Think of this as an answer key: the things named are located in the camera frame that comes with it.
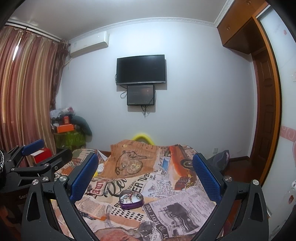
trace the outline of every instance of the pile of clutter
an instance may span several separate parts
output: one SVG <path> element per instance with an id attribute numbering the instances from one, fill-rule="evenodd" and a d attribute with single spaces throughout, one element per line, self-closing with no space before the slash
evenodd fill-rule
<path id="1" fill-rule="evenodd" d="M 50 112 L 51 128 L 53 133 L 67 131 L 83 132 L 86 136 L 92 136 L 91 129 L 84 118 L 75 115 L 72 107 L 52 110 Z"/>

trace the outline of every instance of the white air conditioner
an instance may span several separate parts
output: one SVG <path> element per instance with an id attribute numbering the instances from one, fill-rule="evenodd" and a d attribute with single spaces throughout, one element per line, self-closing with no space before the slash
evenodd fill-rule
<path id="1" fill-rule="evenodd" d="M 109 34 L 104 31 L 71 43 L 70 54 L 72 58 L 75 58 L 85 53 L 107 48 L 108 45 Z"/>

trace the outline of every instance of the bedspread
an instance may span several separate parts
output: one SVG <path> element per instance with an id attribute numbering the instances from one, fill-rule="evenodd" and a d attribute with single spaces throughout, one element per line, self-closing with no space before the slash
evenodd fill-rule
<path id="1" fill-rule="evenodd" d="M 75 205 L 100 241 L 189 241 L 215 207 L 192 167 L 190 146 L 123 140 L 111 145 L 106 161 L 95 149 L 79 149 L 56 175 L 68 175 L 91 152 L 99 157 L 99 174 Z M 140 192 L 144 205 L 122 210 L 118 197 L 125 189 Z M 63 233 L 72 237 L 52 204 Z"/>

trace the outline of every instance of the blue textured pad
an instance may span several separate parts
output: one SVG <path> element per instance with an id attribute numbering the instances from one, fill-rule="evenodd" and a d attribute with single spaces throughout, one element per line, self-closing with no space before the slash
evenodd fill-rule
<path id="1" fill-rule="evenodd" d="M 23 156 L 31 155 L 32 153 L 38 151 L 43 147 L 44 147 L 44 140 L 39 139 L 27 146 L 24 146 L 24 148 L 22 149 L 22 155 Z"/>
<path id="2" fill-rule="evenodd" d="M 192 165 L 210 200 L 220 203 L 220 185 L 198 154 L 193 156 Z"/>
<path id="3" fill-rule="evenodd" d="M 77 175 L 76 179 L 72 184 L 70 200 L 73 203 L 76 201 L 79 201 L 82 198 L 95 171 L 98 168 L 98 164 L 99 164 L 98 156 L 95 153 L 92 153 L 87 164 L 80 171 L 80 173 Z"/>

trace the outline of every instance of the curtain rod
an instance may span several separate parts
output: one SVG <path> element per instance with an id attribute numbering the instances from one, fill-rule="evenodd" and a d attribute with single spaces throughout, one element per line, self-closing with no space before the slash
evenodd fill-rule
<path id="1" fill-rule="evenodd" d="M 60 42 L 62 40 L 61 38 L 59 38 L 59 37 L 57 37 L 57 36 L 55 36 L 53 34 L 50 34 L 50 33 L 46 32 L 46 31 L 43 31 L 43 30 L 41 30 L 39 28 L 36 28 L 36 27 L 31 26 L 31 25 L 21 23 L 21 22 L 15 21 L 15 20 L 10 19 L 10 20 L 8 20 L 6 22 L 5 25 L 12 26 L 12 27 L 18 27 L 18 28 L 22 28 L 22 29 L 27 29 L 27 30 L 29 30 L 29 31 L 31 31 L 33 33 L 45 36 L 45 37 L 50 38 L 50 39 L 52 39 L 54 41 L 57 41 L 57 42 Z"/>

